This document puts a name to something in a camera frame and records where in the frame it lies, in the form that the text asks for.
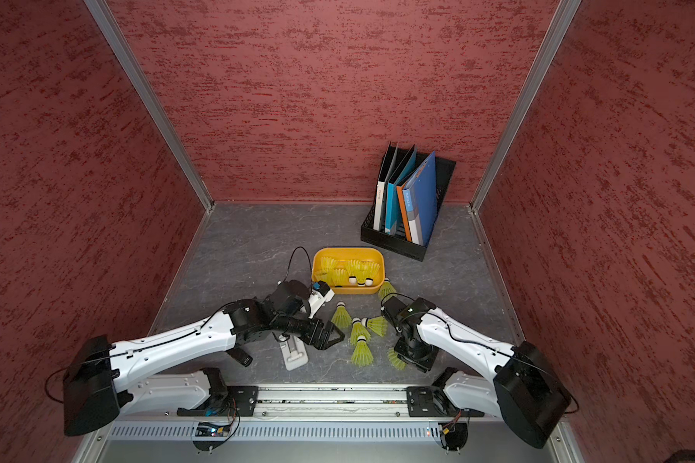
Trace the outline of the yellow shuttlecock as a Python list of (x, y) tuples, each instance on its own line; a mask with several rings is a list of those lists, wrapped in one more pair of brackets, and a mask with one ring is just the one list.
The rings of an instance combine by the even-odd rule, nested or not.
[(361, 262), (362, 260), (347, 261), (347, 272), (349, 272), (349, 277), (351, 277), (352, 286), (364, 287), (362, 283)]
[(389, 364), (395, 368), (395, 370), (399, 370), (399, 372), (407, 367), (407, 363), (399, 357), (398, 352), (393, 348), (388, 349), (387, 359)]
[(348, 330), (353, 325), (353, 318), (347, 311), (347, 306), (344, 302), (340, 301), (337, 303), (331, 322), (343, 331)]
[(351, 337), (349, 342), (351, 345), (357, 345), (359, 340), (370, 341), (371, 333), (365, 325), (365, 320), (361, 318), (353, 318), (351, 320)]
[(334, 274), (334, 271), (339, 264), (339, 260), (336, 258), (330, 257), (330, 256), (321, 256), (320, 257), (320, 272), (318, 276), (320, 279), (323, 279), (324, 281), (327, 280), (327, 278), (331, 278)]
[(360, 368), (368, 367), (374, 364), (374, 355), (368, 346), (368, 341), (364, 336), (359, 336), (355, 342), (351, 362)]
[(351, 285), (351, 277), (345, 268), (334, 268), (330, 275), (333, 287), (349, 287)]
[(385, 337), (388, 331), (389, 323), (383, 316), (377, 318), (362, 318), (362, 324), (372, 333)]
[(365, 287), (372, 287), (375, 280), (380, 275), (380, 264), (373, 260), (364, 260), (361, 262), (362, 283)]
[(380, 290), (378, 291), (378, 298), (380, 299), (380, 302), (382, 302), (384, 299), (386, 299), (386, 297), (391, 296), (396, 292), (397, 289), (394, 287), (391, 281), (388, 278), (386, 278), (380, 286)]

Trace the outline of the yellow shuttlecock top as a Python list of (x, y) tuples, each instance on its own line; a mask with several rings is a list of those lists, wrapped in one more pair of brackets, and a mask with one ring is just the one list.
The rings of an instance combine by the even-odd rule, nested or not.
[(330, 257), (330, 256), (321, 256), (320, 257), (320, 272), (318, 276), (320, 279), (323, 279), (324, 281), (327, 280), (327, 278), (331, 278), (334, 274), (334, 271), (339, 264), (339, 260), (336, 258)]

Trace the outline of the yellow plastic storage box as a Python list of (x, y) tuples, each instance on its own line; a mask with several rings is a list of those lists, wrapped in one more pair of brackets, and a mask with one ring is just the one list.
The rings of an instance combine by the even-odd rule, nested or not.
[(386, 278), (384, 257), (370, 247), (327, 247), (316, 252), (311, 278), (336, 294), (376, 294)]

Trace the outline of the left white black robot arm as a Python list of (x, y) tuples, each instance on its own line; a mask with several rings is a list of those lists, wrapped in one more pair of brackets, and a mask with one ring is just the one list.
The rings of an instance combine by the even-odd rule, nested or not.
[(115, 421), (129, 388), (141, 380), (212, 353), (239, 350), (271, 332), (318, 350), (345, 339), (332, 322), (278, 312), (268, 299), (229, 302), (208, 318), (148, 338), (88, 339), (63, 376), (64, 434), (81, 436)]

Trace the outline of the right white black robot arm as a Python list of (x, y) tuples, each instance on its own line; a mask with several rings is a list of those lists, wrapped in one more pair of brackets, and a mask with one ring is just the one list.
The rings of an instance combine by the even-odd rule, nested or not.
[(381, 313), (397, 332), (398, 358), (429, 372), (444, 351), (471, 368), (438, 377), (436, 387), (461, 410), (502, 419), (525, 444), (542, 449), (575, 398), (544, 353), (524, 341), (503, 343), (453, 319), (436, 304), (418, 297), (409, 304), (386, 296)]

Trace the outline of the white phone stand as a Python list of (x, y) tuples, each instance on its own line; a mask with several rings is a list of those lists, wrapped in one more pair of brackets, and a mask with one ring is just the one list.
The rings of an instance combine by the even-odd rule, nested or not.
[(308, 364), (309, 357), (306, 346), (299, 338), (289, 338), (280, 341), (279, 347), (286, 370), (292, 372)]

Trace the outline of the black file rack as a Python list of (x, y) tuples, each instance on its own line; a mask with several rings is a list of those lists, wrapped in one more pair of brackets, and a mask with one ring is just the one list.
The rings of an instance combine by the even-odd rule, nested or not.
[[(422, 154), (422, 152), (418, 152), (417, 150), (417, 158), (416, 158), (416, 168), (418, 165), (430, 154)], [(440, 208), (443, 205), (447, 190), (449, 188), (449, 184), (451, 181), (451, 178), (453, 177), (453, 173), (455, 171), (456, 164), (452, 160), (445, 159), (445, 158), (439, 158), (436, 156), (436, 198), (437, 198), (437, 216), (436, 219), (438, 218), (438, 214), (440, 212)], [(384, 221), (385, 221), (385, 202), (384, 202), (384, 208), (383, 208), (383, 217), (382, 217), (382, 226), (383, 230), (382, 231), (375, 231), (373, 229), (373, 222), (374, 222), (374, 214), (375, 214), (375, 202), (376, 202), (376, 189), (375, 189), (375, 196), (374, 196), (374, 202), (373, 205), (366, 216), (366, 219), (364, 220), (361, 230), (360, 230), (360, 237), (361, 240), (372, 244), (376, 245), (384, 250), (392, 251), (397, 254), (400, 254), (402, 256), (411, 258), (413, 260), (419, 260), (419, 262), (422, 262), (424, 260), (427, 250), (429, 247), (430, 240), (432, 238), (432, 234), (430, 236), (430, 240), (428, 242), (427, 246), (420, 246), (413, 244), (410, 241), (407, 241), (405, 238), (405, 230), (403, 229), (403, 221), (402, 221), (402, 215), (401, 215), (401, 210), (399, 214), (399, 220), (398, 220), (398, 229), (397, 233), (395, 235), (388, 235), (384, 231)]]

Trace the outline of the blue folder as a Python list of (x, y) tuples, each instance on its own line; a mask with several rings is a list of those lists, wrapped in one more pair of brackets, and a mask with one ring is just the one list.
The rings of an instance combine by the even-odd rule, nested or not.
[(411, 241), (427, 246), (437, 216), (436, 153), (428, 155), (403, 185)]

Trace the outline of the white folder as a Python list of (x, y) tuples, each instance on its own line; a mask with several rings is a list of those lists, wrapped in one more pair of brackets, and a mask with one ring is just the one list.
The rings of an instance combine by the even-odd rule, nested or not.
[(376, 181), (376, 202), (373, 229), (377, 232), (381, 232), (383, 230), (381, 222), (384, 214), (383, 208), (385, 202), (386, 183), (388, 182), (390, 174), (395, 166), (397, 149), (398, 148), (392, 144), (388, 145), (386, 153), (382, 158), (380, 173), (378, 174), (378, 180)]

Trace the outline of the orange folder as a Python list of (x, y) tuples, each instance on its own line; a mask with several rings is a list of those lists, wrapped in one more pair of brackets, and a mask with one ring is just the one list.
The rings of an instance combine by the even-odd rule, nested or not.
[(416, 183), (417, 174), (408, 177), (401, 185), (397, 186), (397, 194), (407, 241), (416, 245), (422, 244), (421, 233), (419, 231), (417, 212), (413, 206), (413, 188)]

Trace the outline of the teal folder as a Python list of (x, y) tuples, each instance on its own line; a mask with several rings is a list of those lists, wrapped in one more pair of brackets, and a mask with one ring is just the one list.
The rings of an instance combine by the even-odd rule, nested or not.
[(398, 229), (400, 206), (397, 187), (402, 186), (415, 170), (416, 158), (415, 146), (408, 150), (397, 149), (396, 162), (386, 183), (384, 231), (388, 235), (395, 235)]

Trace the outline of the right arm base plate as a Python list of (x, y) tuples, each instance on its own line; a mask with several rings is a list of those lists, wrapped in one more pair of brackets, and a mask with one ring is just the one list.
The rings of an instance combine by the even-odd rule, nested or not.
[(474, 409), (459, 409), (451, 403), (441, 388), (434, 386), (407, 387), (407, 409), (412, 418), (483, 418), (485, 414)]

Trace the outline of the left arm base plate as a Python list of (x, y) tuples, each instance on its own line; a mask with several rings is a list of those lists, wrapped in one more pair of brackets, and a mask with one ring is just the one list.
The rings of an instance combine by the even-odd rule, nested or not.
[(178, 417), (238, 417), (250, 418), (258, 402), (257, 386), (234, 386), (227, 393), (212, 393), (201, 405), (193, 409), (179, 407)]

